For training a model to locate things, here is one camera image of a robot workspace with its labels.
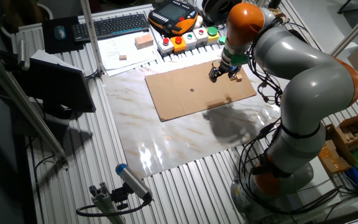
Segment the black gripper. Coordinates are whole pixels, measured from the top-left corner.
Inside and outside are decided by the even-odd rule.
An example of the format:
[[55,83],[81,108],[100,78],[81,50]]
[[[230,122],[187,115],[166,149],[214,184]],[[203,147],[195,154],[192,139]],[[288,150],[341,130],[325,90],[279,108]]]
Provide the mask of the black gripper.
[[226,63],[224,61],[220,61],[219,67],[213,67],[208,76],[209,80],[213,83],[216,83],[218,77],[222,75],[222,73],[228,73],[228,77],[230,80],[237,80],[237,73],[241,70],[241,66],[232,66],[230,63]]

